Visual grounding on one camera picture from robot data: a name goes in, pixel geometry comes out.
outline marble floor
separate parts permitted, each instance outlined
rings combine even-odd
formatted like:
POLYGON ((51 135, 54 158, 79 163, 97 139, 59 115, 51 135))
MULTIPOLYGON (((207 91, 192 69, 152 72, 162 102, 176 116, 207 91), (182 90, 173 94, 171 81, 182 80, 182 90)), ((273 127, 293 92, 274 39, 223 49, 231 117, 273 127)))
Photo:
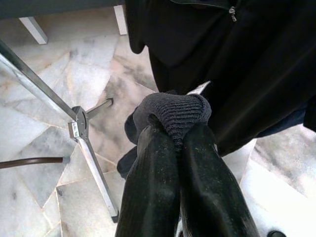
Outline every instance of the marble floor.
MULTIPOLYGON (((0 39, 70 107, 114 104, 90 122, 89 137, 117 205, 124 180, 118 160, 133 148, 126 117, 157 91, 147 50, 133 54, 119 36, 113 8, 37 17, 48 36, 38 45, 17 19, 0 21, 0 39)), ((69 156, 68 164, 0 170, 1 237, 113 237, 108 214, 67 124, 0 65, 0 161, 69 156)), ((297 126, 254 140, 224 161, 241 189, 262 237, 282 230, 313 236, 316 219, 316 134, 297 126)))

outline black jacket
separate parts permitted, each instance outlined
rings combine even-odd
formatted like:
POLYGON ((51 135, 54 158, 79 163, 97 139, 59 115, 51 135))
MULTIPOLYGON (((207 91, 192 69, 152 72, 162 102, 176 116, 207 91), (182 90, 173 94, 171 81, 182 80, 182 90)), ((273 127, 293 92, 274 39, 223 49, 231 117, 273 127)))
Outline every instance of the black jacket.
POLYGON ((126 10, 130 46, 148 46, 161 92, 211 81, 202 95, 222 155, 307 101, 316 129, 316 1, 126 0, 126 10))

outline black shoe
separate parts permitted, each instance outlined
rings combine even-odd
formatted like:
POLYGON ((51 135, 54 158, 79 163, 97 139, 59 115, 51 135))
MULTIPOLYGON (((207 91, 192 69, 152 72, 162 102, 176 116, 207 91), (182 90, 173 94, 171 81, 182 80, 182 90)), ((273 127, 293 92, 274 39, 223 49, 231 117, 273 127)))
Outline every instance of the black shoe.
POLYGON ((270 231, 267 237, 286 237, 286 235, 280 231, 270 231))

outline zipper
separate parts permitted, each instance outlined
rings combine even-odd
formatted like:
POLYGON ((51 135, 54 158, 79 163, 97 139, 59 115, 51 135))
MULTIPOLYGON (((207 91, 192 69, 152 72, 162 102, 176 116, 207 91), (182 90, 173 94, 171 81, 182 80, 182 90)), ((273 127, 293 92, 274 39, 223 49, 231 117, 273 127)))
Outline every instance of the zipper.
POLYGON ((196 4, 196 5, 204 5, 204 6, 210 6, 210 7, 215 7, 215 8, 219 8, 219 9, 228 10, 229 14, 231 15, 231 18, 232 18, 233 22, 237 21, 237 18, 235 16, 236 8, 234 6, 231 6, 229 8, 229 5, 212 4, 212 3, 209 3, 209 2, 201 2, 201 1, 196 1, 196 0, 170 0, 170 1, 172 1, 174 3, 177 3, 177 4, 181 4, 181 5, 196 4))
POLYGON ((231 8, 229 8, 229 14, 231 15, 231 18, 232 18, 232 20, 233 20, 233 22, 236 22, 237 21, 237 18, 236 18, 236 16, 235 16, 235 14, 236 14, 236 9, 235 9, 235 7, 234 6, 232 6, 231 8))
POLYGON ((215 7, 215 8, 219 8, 219 9, 224 9, 224 10, 228 10, 229 9, 229 5, 219 5, 219 4, 212 4, 212 3, 208 3, 208 2, 197 2, 194 0, 171 0, 172 2, 176 3, 176 4, 180 4, 180 5, 203 5, 203 6, 211 6, 211 7, 215 7))

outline zipper pull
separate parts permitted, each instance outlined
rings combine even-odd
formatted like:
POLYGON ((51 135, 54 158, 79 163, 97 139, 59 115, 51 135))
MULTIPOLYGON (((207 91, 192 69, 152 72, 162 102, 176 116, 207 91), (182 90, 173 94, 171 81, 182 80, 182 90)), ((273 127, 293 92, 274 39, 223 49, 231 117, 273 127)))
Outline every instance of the zipper pull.
POLYGON ((233 22, 236 22, 237 21, 237 18, 235 17, 235 13, 236 13, 236 10, 235 10, 235 7, 232 6, 231 8, 229 8, 229 14, 231 15, 232 17, 232 20, 233 22))

